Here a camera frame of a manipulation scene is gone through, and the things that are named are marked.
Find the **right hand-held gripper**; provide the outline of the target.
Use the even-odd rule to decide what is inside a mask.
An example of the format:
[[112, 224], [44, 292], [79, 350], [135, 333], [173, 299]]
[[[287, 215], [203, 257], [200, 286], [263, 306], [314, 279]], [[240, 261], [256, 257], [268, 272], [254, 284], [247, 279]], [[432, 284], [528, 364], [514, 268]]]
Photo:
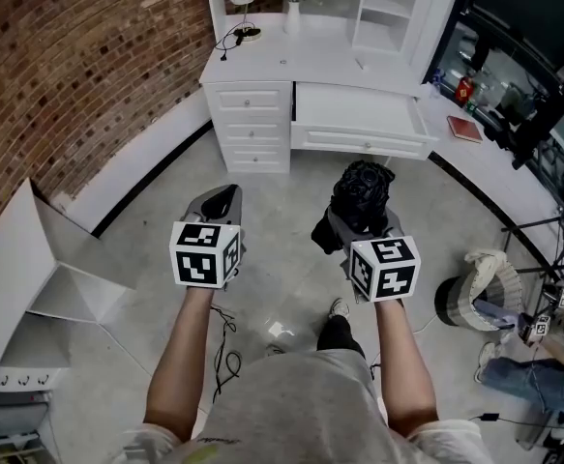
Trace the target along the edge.
[[341, 263], [350, 281], [355, 302], [379, 303], [413, 295], [421, 268], [419, 250], [405, 235], [399, 217], [386, 209], [383, 236], [353, 231], [333, 210], [327, 208], [328, 222], [346, 258]]

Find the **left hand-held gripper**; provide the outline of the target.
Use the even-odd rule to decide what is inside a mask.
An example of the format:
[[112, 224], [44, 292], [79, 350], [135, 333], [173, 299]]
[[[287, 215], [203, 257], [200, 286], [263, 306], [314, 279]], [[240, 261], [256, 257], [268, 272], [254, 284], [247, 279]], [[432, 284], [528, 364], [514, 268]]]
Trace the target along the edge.
[[213, 188], [173, 223], [168, 248], [176, 284], [219, 290], [238, 275], [244, 253], [242, 196], [238, 185]]

